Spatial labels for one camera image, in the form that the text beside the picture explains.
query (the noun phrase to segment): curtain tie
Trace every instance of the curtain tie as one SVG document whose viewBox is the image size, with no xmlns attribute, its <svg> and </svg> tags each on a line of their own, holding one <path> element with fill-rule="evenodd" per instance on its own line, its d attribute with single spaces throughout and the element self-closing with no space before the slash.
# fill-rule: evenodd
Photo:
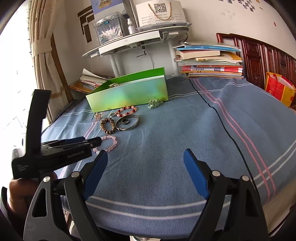
<svg viewBox="0 0 296 241">
<path fill-rule="evenodd" d="M 32 55 L 37 56 L 41 53 L 51 52 L 52 47 L 50 44 L 50 38 L 35 40 L 32 44 Z"/>
</svg>

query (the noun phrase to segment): bracelet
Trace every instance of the bracelet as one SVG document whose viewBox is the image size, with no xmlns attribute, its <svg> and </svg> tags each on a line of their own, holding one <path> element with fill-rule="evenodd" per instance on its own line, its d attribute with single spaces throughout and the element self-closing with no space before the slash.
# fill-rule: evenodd
<svg viewBox="0 0 296 241">
<path fill-rule="evenodd" d="M 122 112 L 123 110 L 126 110 L 126 109 L 132 109 L 132 111 L 127 112 L 125 114 L 120 114 L 120 112 Z M 132 114 L 132 113 L 134 113 L 136 111 L 137 111 L 137 108 L 132 105 L 132 106 L 127 106 L 127 107 L 120 108 L 118 111 L 111 113 L 110 116 L 111 117 L 114 117 L 114 116 L 123 117 L 125 115 L 130 115 L 130 114 Z"/>
<path fill-rule="evenodd" d="M 126 129 L 122 129 L 120 127 L 118 127 L 119 123 L 124 121 L 126 122 L 127 119 L 130 119 L 130 118 L 136 118 L 137 119 L 137 122 L 135 124 L 133 124 L 132 126 L 130 126 L 129 128 L 126 128 Z M 116 122 L 116 128 L 117 130 L 119 131 L 127 131 L 127 130 L 131 130 L 131 129 L 134 129 L 140 122 L 140 119 L 139 119 L 139 116 L 136 115 L 136 114 L 129 114 L 129 115 L 126 115 L 126 116 L 123 116 L 121 117 L 117 122 Z"/>
<path fill-rule="evenodd" d="M 110 122 L 111 126 L 112 126 L 112 130 L 108 131 L 105 128 L 105 123 L 106 122 Z M 109 134 L 113 134 L 114 131 L 116 130 L 116 125 L 114 124 L 114 120 L 112 118 L 105 118 L 104 120 L 101 121 L 101 129 L 103 130 L 103 132 L 105 132 L 107 135 Z"/>
<path fill-rule="evenodd" d="M 96 121 L 99 121 L 102 118 L 102 114 L 96 112 L 95 115 L 94 115 L 94 118 L 96 119 Z"/>
<path fill-rule="evenodd" d="M 103 136 L 101 137 L 102 140 L 106 140 L 106 139 L 112 139 L 113 140 L 113 143 L 111 146 L 109 146 L 108 148 L 104 149 L 106 152 L 110 152 L 111 150 L 113 150 L 115 147 L 116 147 L 116 144 L 117 144 L 117 140 L 116 140 L 116 137 L 114 136 Z M 97 148 L 93 148 L 93 151 L 96 153 L 96 154 L 99 154 L 100 151 L 98 151 Z"/>
</svg>

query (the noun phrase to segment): curtain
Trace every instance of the curtain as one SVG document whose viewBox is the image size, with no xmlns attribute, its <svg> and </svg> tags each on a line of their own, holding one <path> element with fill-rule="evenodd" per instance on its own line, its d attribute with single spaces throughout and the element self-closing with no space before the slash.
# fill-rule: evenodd
<svg viewBox="0 0 296 241">
<path fill-rule="evenodd" d="M 51 36 L 62 0 L 31 0 L 30 43 L 38 89 L 51 90 L 47 118 L 52 122 L 68 104 L 65 88 L 52 58 Z"/>
</svg>

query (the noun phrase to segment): rope handle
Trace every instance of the rope handle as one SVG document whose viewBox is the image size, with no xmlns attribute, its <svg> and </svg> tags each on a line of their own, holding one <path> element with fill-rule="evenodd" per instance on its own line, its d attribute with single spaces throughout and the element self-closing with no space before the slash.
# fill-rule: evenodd
<svg viewBox="0 0 296 241">
<path fill-rule="evenodd" d="M 150 4 L 148 4 L 148 6 L 149 6 L 149 8 L 151 9 L 151 11 L 154 13 L 154 15 L 155 15 L 155 17 L 157 17 L 158 19 L 160 19 L 160 20 L 163 20 L 163 21 L 168 21 L 168 20 L 170 20 L 171 19 L 171 17 L 172 17 L 172 3 L 170 2 L 170 16 L 168 17 L 168 18 L 160 18 L 160 17 L 158 17 L 157 15 L 156 15 L 156 13 L 153 11 L 153 9 L 152 9 L 152 7 L 151 7 L 151 5 Z"/>
</svg>

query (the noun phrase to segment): pink bead bracelet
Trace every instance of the pink bead bracelet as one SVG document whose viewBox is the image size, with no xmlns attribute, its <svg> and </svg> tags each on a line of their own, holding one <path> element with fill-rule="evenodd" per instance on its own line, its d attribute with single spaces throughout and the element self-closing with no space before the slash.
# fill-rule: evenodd
<svg viewBox="0 0 296 241">
<path fill-rule="evenodd" d="M 111 146 L 109 146 L 108 148 L 104 149 L 106 152 L 110 152 L 111 150 L 113 150 L 115 147 L 116 147 L 116 144 L 117 144 L 117 140 L 116 140 L 116 137 L 114 136 L 103 136 L 101 137 L 102 140 L 106 140 L 106 139 L 112 139 L 113 140 L 113 143 Z M 96 154 L 99 154 L 100 151 L 98 151 L 97 148 L 94 148 L 93 151 L 96 153 Z"/>
<path fill-rule="evenodd" d="M 126 109 L 132 109 L 132 110 L 130 112 L 125 113 L 125 114 L 120 114 L 120 112 L 122 112 Z M 120 108 L 120 110 L 116 111 L 116 114 L 118 117 L 123 117 L 123 116 L 126 116 L 126 115 L 136 112 L 136 110 L 137 110 L 137 107 L 135 107 L 135 106 L 127 106 L 127 107 Z"/>
</svg>

